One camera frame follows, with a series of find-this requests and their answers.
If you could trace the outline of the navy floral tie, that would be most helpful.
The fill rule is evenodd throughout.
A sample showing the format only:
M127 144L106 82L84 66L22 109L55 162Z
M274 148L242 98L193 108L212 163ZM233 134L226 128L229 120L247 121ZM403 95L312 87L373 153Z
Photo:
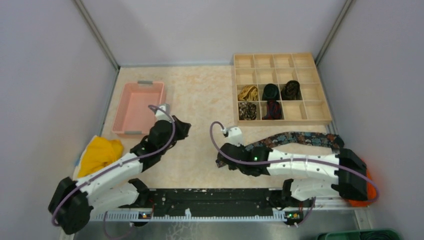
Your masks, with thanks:
M271 135L269 137L263 138L261 140L255 141L253 143L247 144L245 146L245 152L252 150L254 147L267 147L275 148L282 145L287 145L291 143L314 146L314 147L324 147L331 148L332 150L339 150L345 146L345 143L341 136L338 134L332 133L321 133L321 132L308 132L308 131L286 131ZM216 164L218 167L223 167L224 164L228 165L229 170L240 170L247 172L261 171L265 169L261 166L247 166L244 164L236 164L227 159L217 159Z

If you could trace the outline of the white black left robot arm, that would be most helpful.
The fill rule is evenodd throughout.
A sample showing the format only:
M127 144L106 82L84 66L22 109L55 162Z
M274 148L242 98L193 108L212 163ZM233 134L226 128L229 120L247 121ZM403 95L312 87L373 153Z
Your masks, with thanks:
M176 116L157 120L149 134L117 161L76 180L63 178L47 208L52 225L61 227L68 235L80 231L89 222L98 197L157 164L177 141L188 137L191 126Z

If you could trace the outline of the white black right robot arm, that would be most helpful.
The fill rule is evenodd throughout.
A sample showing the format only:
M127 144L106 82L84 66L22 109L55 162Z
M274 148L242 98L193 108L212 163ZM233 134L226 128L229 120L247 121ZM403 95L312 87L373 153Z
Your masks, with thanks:
M348 148L328 155L307 155L266 146L247 150L243 145L225 143L217 160L248 176L283 176L281 199L287 206L336 195L360 202L369 199L367 165Z

